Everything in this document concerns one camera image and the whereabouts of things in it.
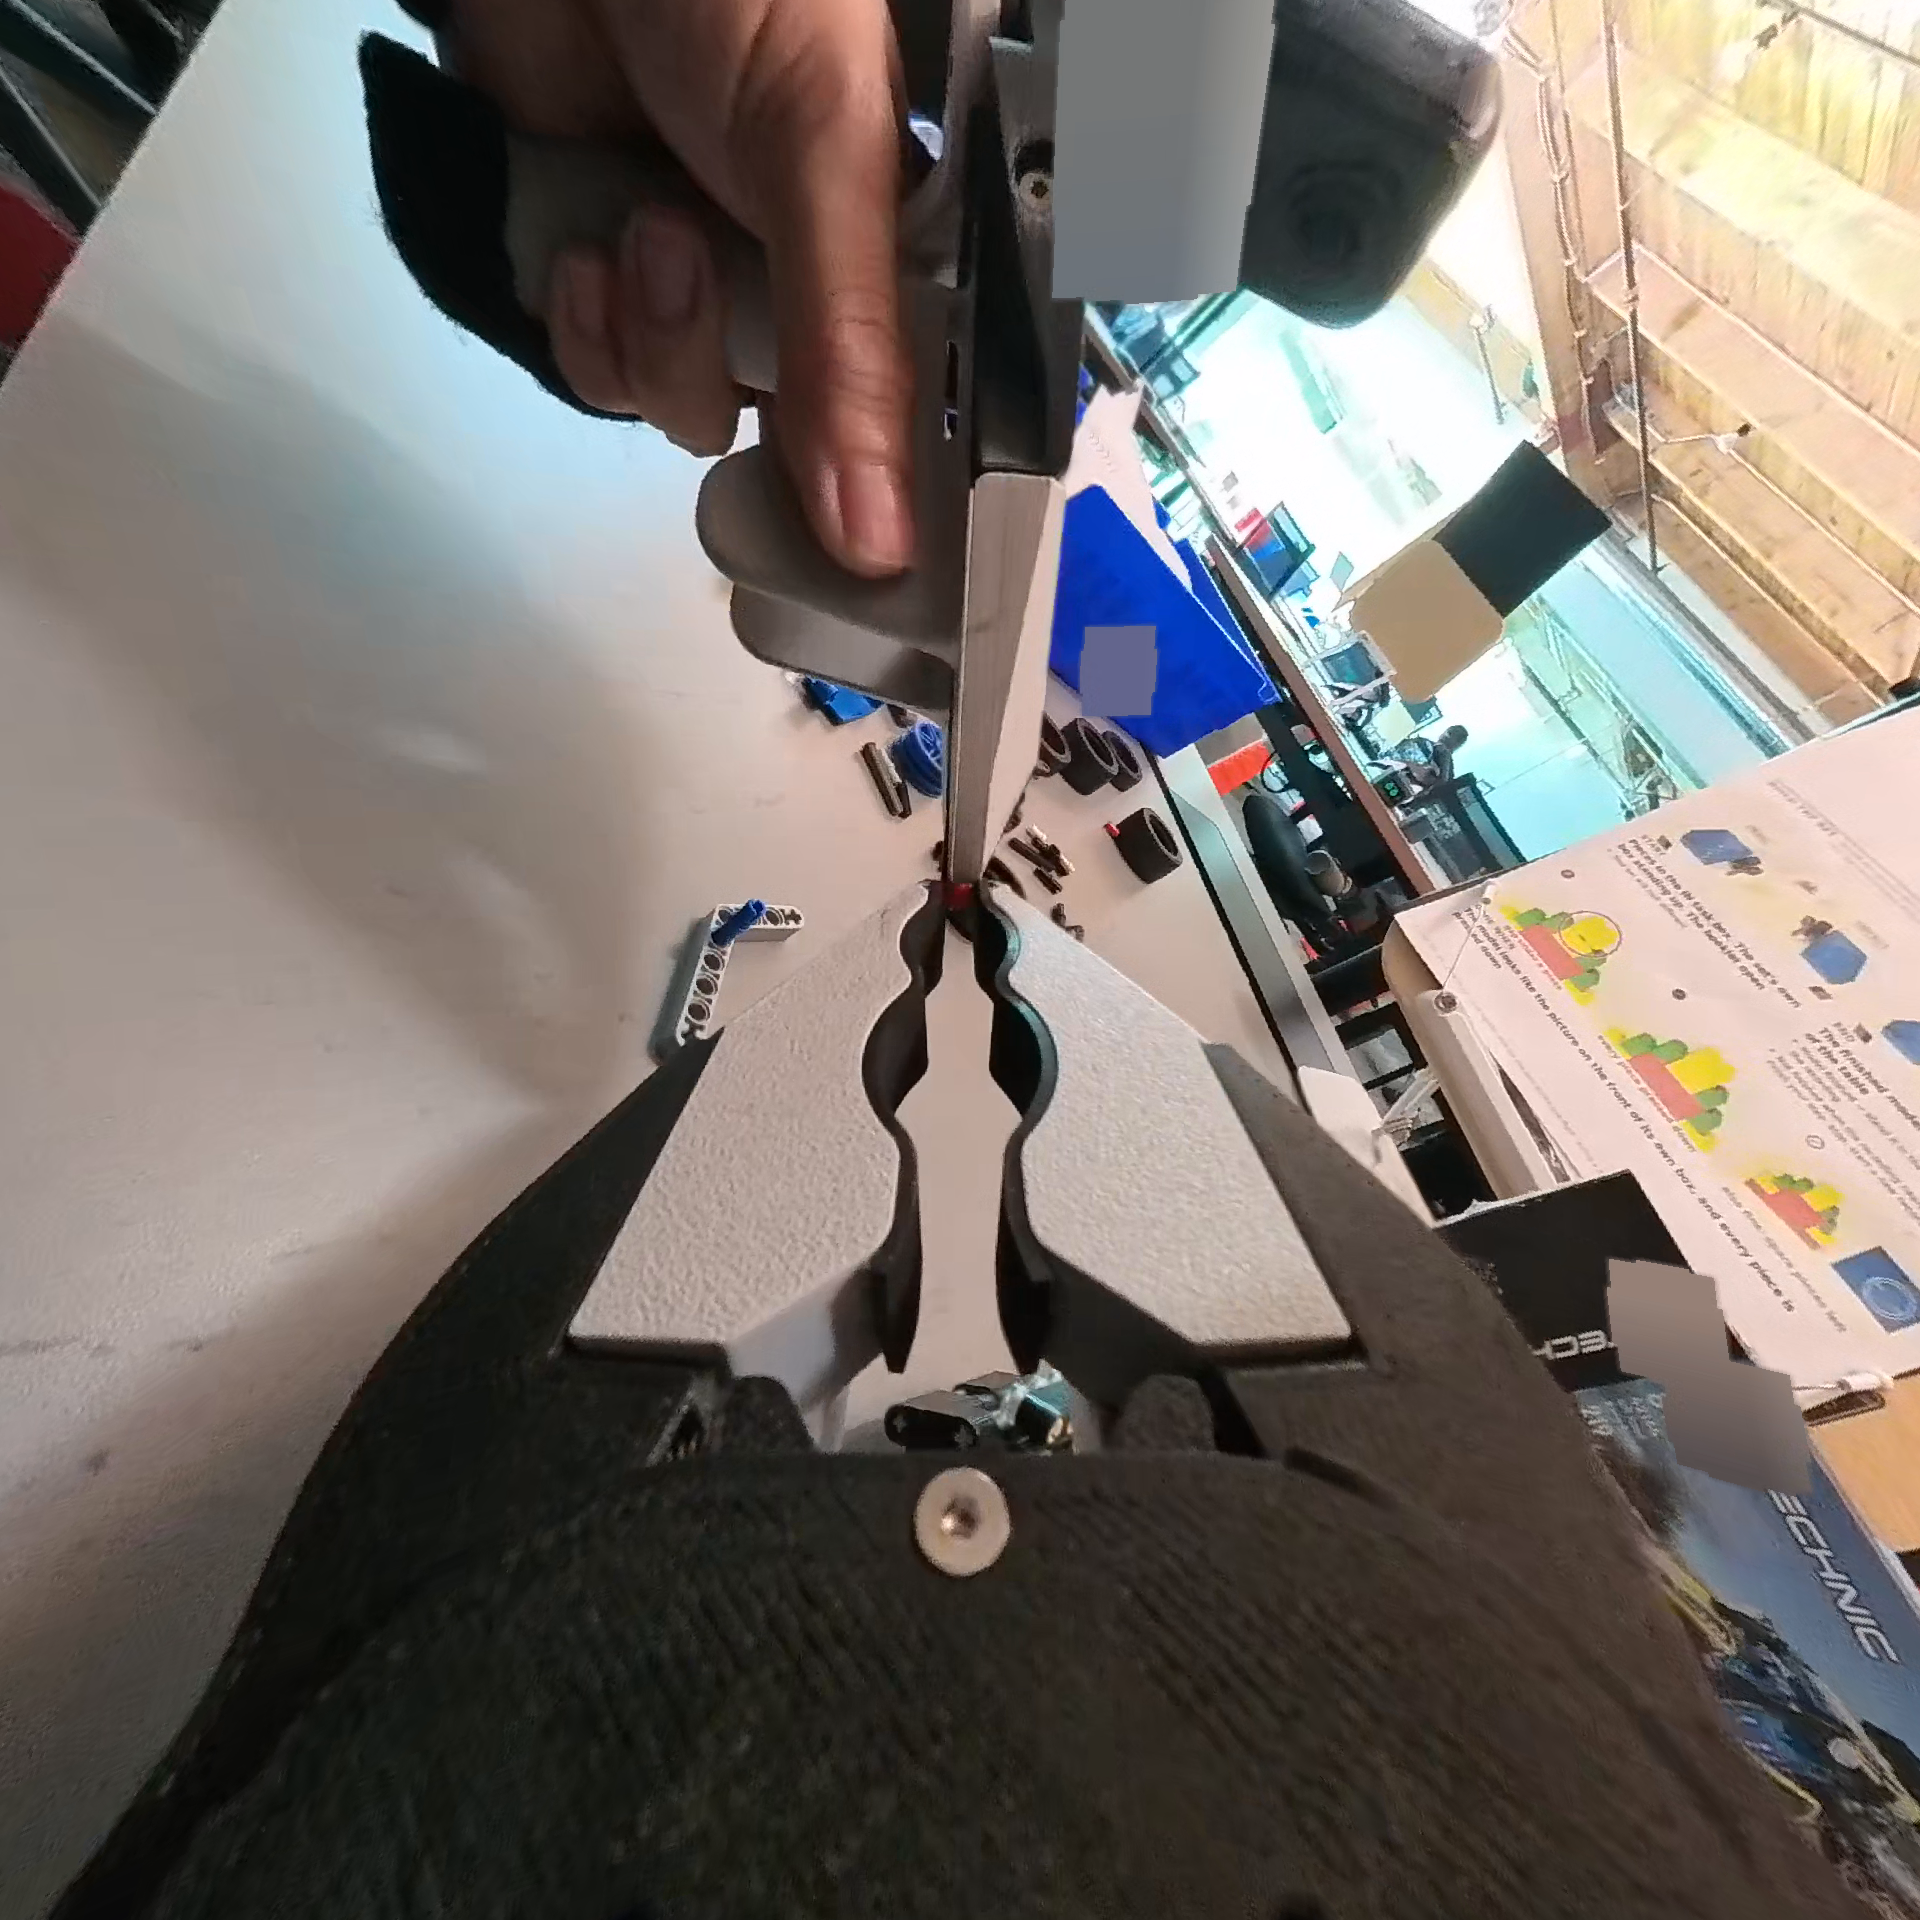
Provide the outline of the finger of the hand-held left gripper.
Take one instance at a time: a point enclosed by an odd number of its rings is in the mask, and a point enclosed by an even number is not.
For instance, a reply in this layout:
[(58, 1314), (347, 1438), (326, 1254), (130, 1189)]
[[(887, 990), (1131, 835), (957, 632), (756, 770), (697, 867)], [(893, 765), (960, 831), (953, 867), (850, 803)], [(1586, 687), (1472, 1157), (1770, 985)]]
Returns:
[(943, 885), (977, 885), (1041, 756), (1063, 567), (1057, 476), (987, 474), (967, 530), (965, 632), (943, 728)]

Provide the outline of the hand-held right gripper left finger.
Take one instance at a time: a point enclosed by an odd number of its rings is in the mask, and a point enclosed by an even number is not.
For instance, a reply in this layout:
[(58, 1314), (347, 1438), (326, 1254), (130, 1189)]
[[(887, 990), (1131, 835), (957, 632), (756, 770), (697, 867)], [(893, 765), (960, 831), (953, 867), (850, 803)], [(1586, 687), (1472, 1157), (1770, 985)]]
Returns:
[(732, 1020), (572, 1318), (593, 1352), (719, 1372), (901, 1372), (921, 1318), (921, 1179), (901, 1127), (943, 970), (909, 885)]

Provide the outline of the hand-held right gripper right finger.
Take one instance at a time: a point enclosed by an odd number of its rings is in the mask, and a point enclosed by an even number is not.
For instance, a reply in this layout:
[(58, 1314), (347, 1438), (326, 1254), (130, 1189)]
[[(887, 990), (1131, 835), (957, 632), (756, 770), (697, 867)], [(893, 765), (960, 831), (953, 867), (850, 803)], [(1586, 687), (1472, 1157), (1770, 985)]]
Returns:
[(981, 888), (1003, 1148), (997, 1307), (1008, 1352), (1057, 1372), (1233, 1372), (1357, 1352), (1357, 1330), (1222, 1066), (1233, 1047), (1054, 927)]

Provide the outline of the dark toy set box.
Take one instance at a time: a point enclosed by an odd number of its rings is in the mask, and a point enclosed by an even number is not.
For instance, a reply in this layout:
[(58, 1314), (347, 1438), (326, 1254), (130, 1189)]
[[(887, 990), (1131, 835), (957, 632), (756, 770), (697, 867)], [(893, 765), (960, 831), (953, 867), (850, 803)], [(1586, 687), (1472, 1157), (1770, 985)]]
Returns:
[(1616, 1355), (1616, 1260), (1683, 1263), (1634, 1171), (1440, 1223), (1571, 1395), (1641, 1519), (1721, 1713), (1789, 1821), (1879, 1916), (1917, 1916), (1917, 1586), (1821, 1463), (1805, 1491), (1685, 1467)]

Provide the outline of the person's left hand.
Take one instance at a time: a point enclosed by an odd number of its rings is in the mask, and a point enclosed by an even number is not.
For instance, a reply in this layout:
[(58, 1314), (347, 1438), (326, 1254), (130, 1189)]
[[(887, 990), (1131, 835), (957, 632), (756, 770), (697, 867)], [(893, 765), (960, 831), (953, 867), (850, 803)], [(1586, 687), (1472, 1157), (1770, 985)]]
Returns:
[[(911, 354), (897, 301), (904, 96), (886, 2), (434, 2), (444, 64), (526, 137), (662, 147), (762, 240), (776, 324), (776, 444), (823, 553), (901, 576)], [(697, 457), (725, 453), (745, 387), (708, 224), (647, 203), (567, 249), (539, 313), (566, 392)]]

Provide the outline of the grey toy beam with blue pin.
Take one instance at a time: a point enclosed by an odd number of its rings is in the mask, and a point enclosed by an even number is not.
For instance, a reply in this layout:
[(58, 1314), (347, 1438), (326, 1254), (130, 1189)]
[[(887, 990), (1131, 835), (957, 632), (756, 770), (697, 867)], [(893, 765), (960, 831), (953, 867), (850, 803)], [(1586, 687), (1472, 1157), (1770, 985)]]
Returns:
[(803, 911), (797, 905), (762, 899), (722, 902), (688, 921), (649, 1035), (653, 1063), (667, 1063), (680, 1047), (712, 1033), (735, 946), (784, 945), (799, 930)]

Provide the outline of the heap of small black pins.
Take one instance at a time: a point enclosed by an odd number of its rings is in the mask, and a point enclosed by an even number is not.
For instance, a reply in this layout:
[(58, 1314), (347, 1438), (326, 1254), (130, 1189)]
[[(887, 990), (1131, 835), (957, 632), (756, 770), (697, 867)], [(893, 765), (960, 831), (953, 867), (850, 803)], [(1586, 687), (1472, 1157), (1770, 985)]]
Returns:
[(1069, 908), (1069, 879), (1074, 874), (1069, 854), (1029, 820), (1020, 803), (1003, 826), (997, 848), (987, 860), (984, 879), (1016, 899), (1038, 899), (1044, 918), (1074, 941), (1089, 941), (1089, 927)]

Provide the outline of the blue plastic bin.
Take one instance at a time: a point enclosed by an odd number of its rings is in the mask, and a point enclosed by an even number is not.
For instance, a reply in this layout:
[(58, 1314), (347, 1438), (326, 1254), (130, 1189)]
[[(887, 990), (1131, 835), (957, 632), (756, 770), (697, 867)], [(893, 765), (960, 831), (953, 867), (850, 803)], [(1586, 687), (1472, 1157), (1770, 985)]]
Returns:
[(1276, 703), (1259, 651), (1192, 543), (1159, 553), (1103, 487), (1066, 503), (1063, 564), (1053, 609), (1053, 671), (1081, 688), (1092, 626), (1152, 626), (1152, 703), (1102, 707), (1151, 753), (1170, 756)]

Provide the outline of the white sheet stand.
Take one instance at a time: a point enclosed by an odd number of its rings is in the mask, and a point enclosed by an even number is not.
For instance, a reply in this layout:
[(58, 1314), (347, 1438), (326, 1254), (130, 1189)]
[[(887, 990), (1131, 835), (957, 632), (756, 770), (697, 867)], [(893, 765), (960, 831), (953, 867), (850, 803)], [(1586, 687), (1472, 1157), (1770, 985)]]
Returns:
[(1413, 1210), (1445, 1221), (1581, 1179), (1407, 933), (1310, 962), (1302, 1002), (1333, 1060), (1292, 1066), (1310, 1115)]

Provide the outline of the black office chair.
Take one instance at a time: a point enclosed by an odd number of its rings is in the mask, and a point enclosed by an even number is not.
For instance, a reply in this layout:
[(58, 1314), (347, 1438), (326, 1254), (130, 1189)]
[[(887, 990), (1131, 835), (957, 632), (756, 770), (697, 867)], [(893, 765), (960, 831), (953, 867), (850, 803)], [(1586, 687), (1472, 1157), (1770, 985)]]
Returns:
[(1338, 936), (1333, 899), (1312, 879), (1310, 848), (1291, 823), (1279, 795), (1260, 789), (1259, 783), (1243, 787), (1241, 831), (1248, 840), (1260, 885), (1279, 918), (1292, 924), (1310, 941), (1310, 946), (1329, 953)]

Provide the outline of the black and tan cardboard panel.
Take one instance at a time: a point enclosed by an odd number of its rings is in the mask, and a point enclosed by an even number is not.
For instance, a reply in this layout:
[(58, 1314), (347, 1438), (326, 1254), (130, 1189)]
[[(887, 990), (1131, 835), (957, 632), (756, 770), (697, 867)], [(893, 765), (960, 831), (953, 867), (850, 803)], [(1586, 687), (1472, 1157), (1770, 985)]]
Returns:
[(1404, 703), (1440, 696), (1507, 621), (1608, 535), (1608, 512), (1538, 444), (1519, 444), (1455, 516), (1342, 590), (1346, 626)]

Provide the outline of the printed instruction sheet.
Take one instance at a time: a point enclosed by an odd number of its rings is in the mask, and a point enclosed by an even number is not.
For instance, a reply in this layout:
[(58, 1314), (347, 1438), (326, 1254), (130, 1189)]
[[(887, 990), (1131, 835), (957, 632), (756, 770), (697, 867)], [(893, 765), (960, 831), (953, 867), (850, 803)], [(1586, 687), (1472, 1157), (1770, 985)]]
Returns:
[(1917, 703), (1399, 918), (1758, 1364), (1917, 1373)]

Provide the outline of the red object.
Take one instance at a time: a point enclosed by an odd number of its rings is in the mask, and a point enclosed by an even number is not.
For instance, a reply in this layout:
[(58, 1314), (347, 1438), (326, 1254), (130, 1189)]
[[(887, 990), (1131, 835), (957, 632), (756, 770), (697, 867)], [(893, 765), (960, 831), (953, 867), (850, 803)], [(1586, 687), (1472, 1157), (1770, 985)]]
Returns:
[(35, 328), (79, 254), (79, 236), (19, 183), (5, 178), (5, 365)]

